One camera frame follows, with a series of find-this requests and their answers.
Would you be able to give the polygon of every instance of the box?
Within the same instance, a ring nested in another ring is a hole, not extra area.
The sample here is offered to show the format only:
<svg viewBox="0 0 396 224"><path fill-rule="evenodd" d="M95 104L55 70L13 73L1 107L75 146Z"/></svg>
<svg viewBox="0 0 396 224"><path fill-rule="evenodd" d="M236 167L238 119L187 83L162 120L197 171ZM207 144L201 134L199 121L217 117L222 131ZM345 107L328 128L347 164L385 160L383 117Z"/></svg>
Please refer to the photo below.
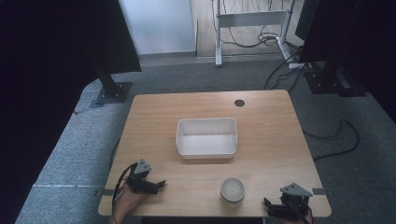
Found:
<svg viewBox="0 0 396 224"><path fill-rule="evenodd" d="M232 158L237 142L235 119L182 119L177 124L176 145L184 159Z"/></svg>

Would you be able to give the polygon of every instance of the white panel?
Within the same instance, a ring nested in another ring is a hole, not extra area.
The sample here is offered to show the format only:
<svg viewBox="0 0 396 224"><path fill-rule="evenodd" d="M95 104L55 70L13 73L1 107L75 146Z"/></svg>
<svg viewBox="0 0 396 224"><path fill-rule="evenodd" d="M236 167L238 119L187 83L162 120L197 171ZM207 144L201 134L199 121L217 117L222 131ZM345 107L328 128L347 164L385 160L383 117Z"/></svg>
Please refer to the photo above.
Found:
<svg viewBox="0 0 396 224"><path fill-rule="evenodd" d="M195 51L189 0L119 0L137 54Z"/></svg>

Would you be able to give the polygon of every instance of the cup lid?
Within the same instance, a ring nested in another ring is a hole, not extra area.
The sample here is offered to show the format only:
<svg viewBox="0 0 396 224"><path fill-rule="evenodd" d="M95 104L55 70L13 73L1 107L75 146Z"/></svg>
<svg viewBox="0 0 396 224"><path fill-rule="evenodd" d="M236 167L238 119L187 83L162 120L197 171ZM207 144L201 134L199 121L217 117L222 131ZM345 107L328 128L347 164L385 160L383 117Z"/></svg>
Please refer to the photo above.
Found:
<svg viewBox="0 0 396 224"><path fill-rule="evenodd" d="M221 184L221 196L231 203L241 201L245 197L245 186L241 180L232 177Z"/></svg>

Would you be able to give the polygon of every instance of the white desk frame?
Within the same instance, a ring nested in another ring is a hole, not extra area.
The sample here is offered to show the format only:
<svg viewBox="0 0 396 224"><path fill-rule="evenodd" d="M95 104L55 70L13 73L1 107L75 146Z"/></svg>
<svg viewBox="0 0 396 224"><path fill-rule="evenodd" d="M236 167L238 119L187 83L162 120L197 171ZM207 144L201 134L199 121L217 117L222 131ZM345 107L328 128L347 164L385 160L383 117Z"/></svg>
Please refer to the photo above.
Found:
<svg viewBox="0 0 396 224"><path fill-rule="evenodd" d="M289 30L291 14L293 13L294 1L290 0L287 11L269 11L269 12L255 12L255 13L239 13L239 14L220 14L220 0L217 1L218 12L216 14L216 66L221 67L221 38L220 28L240 27L240 26L255 26L255 25L282 25L282 35L277 40L283 57L288 63L292 63L289 50L286 48L285 39Z"/></svg>

